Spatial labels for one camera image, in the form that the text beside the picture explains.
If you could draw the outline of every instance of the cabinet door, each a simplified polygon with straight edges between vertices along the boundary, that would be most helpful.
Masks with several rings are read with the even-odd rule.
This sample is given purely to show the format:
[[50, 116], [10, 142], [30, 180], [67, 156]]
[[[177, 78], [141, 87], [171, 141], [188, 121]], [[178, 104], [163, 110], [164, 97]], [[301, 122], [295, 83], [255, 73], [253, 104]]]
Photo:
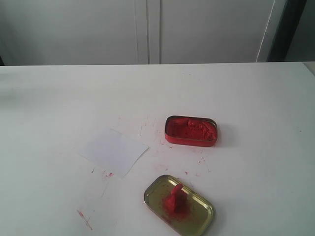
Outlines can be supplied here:
[[0, 1], [7, 65], [146, 64], [146, 0]]
[[281, 17], [276, 1], [148, 0], [150, 63], [256, 62]]

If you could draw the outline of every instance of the red powder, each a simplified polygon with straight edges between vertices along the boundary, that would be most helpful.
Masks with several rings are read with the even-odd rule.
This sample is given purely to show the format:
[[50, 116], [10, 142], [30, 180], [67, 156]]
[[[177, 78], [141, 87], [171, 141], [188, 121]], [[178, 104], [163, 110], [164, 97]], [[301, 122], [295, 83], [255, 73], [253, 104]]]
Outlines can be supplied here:
[[216, 128], [207, 121], [193, 118], [174, 118], [168, 122], [166, 132], [175, 138], [194, 140], [214, 140]]
[[163, 200], [163, 209], [168, 217], [174, 220], [184, 220], [190, 214], [190, 205], [187, 202], [187, 193], [182, 184], [177, 184]]

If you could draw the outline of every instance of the red tin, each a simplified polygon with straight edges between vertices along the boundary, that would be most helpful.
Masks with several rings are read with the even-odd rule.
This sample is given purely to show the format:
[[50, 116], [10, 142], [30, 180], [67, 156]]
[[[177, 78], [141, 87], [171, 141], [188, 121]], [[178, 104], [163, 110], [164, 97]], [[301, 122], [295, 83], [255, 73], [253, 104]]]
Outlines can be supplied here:
[[211, 147], [218, 139], [217, 124], [208, 118], [171, 116], [165, 123], [165, 138], [173, 144]]

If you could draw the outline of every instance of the white paper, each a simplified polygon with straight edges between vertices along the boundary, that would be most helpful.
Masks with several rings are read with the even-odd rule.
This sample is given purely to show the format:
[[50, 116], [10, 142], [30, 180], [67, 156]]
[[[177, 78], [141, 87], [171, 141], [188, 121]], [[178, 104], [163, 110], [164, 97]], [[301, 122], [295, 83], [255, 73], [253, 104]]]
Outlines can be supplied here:
[[113, 129], [93, 138], [79, 154], [123, 178], [148, 147]]

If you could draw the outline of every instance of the white table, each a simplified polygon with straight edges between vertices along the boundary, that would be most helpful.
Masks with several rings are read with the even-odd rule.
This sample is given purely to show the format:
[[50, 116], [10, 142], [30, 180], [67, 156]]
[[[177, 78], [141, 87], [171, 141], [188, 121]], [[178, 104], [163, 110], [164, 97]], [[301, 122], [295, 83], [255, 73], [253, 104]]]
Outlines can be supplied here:
[[[0, 234], [176, 236], [143, 203], [170, 174], [217, 210], [206, 235], [314, 235], [314, 90], [302, 63], [2, 67]], [[168, 143], [170, 115], [217, 146]], [[123, 179], [77, 154], [106, 127], [150, 147]]]

